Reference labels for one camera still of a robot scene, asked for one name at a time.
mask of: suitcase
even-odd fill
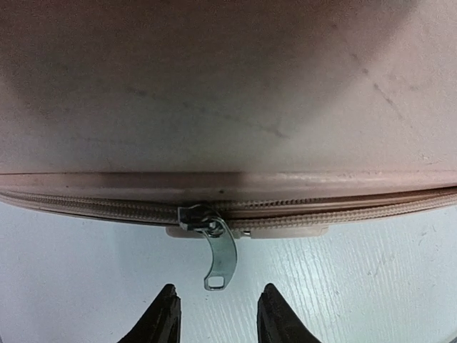
[[[450,0],[5,1],[1,200],[196,231],[226,281],[233,236],[456,204],[456,18]]]

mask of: silver zipper pull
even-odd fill
[[[219,213],[205,205],[178,208],[179,226],[186,231],[203,234],[213,253],[213,261],[205,276],[205,289],[221,291],[229,284],[237,263],[235,240]]]

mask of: white painted surface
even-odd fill
[[[255,342],[273,282],[324,343],[447,343],[457,333],[457,208],[331,227],[312,239],[238,242],[224,292],[206,292],[203,240],[0,205],[4,343],[114,343],[167,282],[182,342]]]

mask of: scratch mark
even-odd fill
[[[406,119],[405,117],[402,115],[402,113],[398,110],[398,107],[395,105],[395,103],[393,102],[393,100],[391,98],[389,98],[387,96],[387,94],[381,89],[379,88],[379,85],[377,83],[374,83],[373,84],[373,88],[384,98],[384,100],[386,100],[386,102],[391,106],[391,108],[393,109],[393,111],[396,113],[398,119],[400,119],[400,121],[402,122],[405,122]]]
[[[148,95],[148,92],[145,91],[144,89],[138,89],[138,88],[135,88],[132,86],[127,86],[126,91],[127,91],[127,93],[135,94],[135,95],[141,96],[141,97],[145,97],[146,95]]]
[[[252,123],[250,121],[246,121],[246,120],[243,120],[243,119],[240,119],[240,118],[236,118],[234,116],[229,116],[227,114],[219,114],[219,116],[221,118],[225,118],[225,119],[228,119],[228,120],[235,121],[235,122],[238,122],[240,124],[246,125],[246,126],[251,127],[253,129],[258,129],[258,130],[261,130],[261,131],[266,132],[268,134],[273,134],[274,136],[276,136],[278,138],[281,138],[281,139],[290,139],[289,136],[287,136],[283,132],[279,131],[278,124],[272,125],[272,126],[264,126],[264,125]]]

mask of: metal zipper pull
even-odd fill
[[[178,221],[182,229],[203,234],[211,246],[213,261],[204,279],[205,289],[225,289],[235,272],[238,259],[235,240],[227,223],[218,212],[205,205],[179,207]]]

